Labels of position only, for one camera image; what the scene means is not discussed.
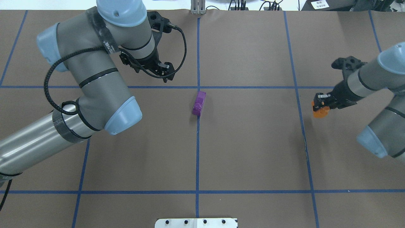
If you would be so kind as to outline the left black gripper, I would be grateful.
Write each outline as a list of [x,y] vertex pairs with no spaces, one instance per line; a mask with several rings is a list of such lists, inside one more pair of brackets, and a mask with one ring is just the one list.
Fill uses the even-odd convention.
[[150,56],[142,59],[136,59],[129,51],[121,51],[120,60],[124,65],[134,69],[136,73],[143,71],[153,78],[162,79],[165,83],[169,80],[173,80],[176,74],[172,63],[161,62],[158,59],[158,53],[156,51],[153,51]]

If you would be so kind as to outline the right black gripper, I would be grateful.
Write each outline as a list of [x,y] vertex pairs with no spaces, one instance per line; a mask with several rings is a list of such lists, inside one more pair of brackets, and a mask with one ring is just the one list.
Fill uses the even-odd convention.
[[316,93],[312,101],[312,108],[314,112],[343,109],[356,105],[359,100],[360,97],[350,90],[348,83],[341,81],[327,94]]

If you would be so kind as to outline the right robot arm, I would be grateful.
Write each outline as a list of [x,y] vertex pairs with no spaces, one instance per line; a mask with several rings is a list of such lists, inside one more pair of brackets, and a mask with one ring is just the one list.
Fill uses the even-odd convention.
[[404,42],[380,52],[369,62],[354,56],[335,59],[331,67],[340,70],[342,80],[330,92],[314,95],[311,108],[315,118],[331,110],[356,105],[377,93],[390,93],[386,105],[357,135],[357,142],[379,158],[404,163]]

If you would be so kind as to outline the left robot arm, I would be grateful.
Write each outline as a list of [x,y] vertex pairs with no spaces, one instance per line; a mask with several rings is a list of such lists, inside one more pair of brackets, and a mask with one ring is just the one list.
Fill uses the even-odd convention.
[[[43,83],[53,110],[1,140],[1,185],[25,170],[105,130],[111,135],[138,123],[143,114],[111,55],[137,73],[173,80],[170,62],[161,62],[162,33],[181,29],[141,0],[97,0],[84,13],[38,34],[37,47],[50,65]],[[70,72],[82,95],[57,104],[49,92],[52,73]]]

